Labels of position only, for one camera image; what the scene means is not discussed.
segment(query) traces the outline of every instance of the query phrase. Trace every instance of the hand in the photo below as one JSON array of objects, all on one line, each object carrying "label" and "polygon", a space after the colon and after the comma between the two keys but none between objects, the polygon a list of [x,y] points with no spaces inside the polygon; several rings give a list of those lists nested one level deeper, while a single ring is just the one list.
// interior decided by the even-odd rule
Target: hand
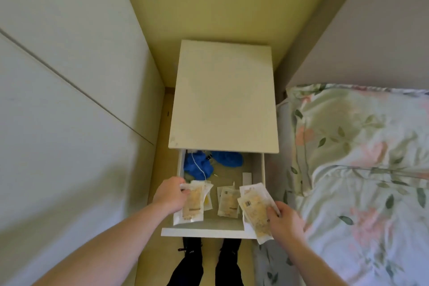
[{"label": "hand", "polygon": [[179,211],[190,193],[190,190],[180,190],[180,185],[185,182],[182,177],[164,180],[155,192],[152,203],[162,207],[166,215]]},{"label": "hand", "polygon": [[291,251],[294,245],[306,245],[304,237],[304,220],[299,214],[283,202],[275,202],[282,217],[278,217],[272,207],[267,208],[272,237],[286,250]]}]

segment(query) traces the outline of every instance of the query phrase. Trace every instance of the black shoe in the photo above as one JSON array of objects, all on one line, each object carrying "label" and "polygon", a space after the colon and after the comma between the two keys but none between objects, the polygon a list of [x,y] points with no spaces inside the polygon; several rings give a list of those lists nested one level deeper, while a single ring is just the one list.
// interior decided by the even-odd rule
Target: black shoe
[{"label": "black shoe", "polygon": [[201,238],[183,238],[183,249],[178,249],[178,251],[185,251],[185,256],[196,253],[201,253]]},{"label": "black shoe", "polygon": [[240,238],[226,238],[223,240],[221,253],[233,253],[237,255],[241,244]]}]

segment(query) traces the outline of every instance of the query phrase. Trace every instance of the leg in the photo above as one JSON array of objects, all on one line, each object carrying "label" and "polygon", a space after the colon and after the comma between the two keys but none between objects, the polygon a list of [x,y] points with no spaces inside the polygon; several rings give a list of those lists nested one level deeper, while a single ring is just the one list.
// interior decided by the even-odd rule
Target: leg
[{"label": "leg", "polygon": [[237,264],[240,243],[241,239],[223,240],[215,272],[216,286],[243,286],[241,271]]},{"label": "leg", "polygon": [[201,238],[183,238],[185,257],[171,275],[167,286],[198,286],[203,268],[201,253]]}]

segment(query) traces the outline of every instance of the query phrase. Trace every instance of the floor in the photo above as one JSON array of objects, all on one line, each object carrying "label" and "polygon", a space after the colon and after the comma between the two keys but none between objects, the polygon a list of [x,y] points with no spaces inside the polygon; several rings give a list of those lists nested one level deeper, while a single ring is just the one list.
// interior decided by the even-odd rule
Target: floor
[{"label": "floor", "polygon": [[[173,94],[165,94],[161,115],[158,143],[155,152],[155,161],[152,172],[149,202],[160,183],[176,175],[178,151],[168,148],[168,139],[173,110]],[[136,286],[165,286],[184,253],[177,251],[182,248],[181,238],[162,237],[161,229],[166,226],[171,217],[167,217],[155,230],[139,258],[137,267]],[[254,286],[254,268],[251,252],[251,240],[243,240],[239,250],[239,267],[242,272],[244,286]],[[200,286],[214,286],[215,267],[222,239],[203,239],[203,267],[204,275]]]}]

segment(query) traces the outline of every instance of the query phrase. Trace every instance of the floral pillow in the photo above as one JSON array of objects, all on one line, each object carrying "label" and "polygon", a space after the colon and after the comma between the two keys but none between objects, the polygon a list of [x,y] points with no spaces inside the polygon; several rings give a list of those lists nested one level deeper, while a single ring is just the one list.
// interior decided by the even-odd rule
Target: floral pillow
[{"label": "floral pillow", "polygon": [[288,88],[296,193],[308,194],[325,173],[344,166],[366,169],[372,178],[429,179],[426,93],[334,84]]}]

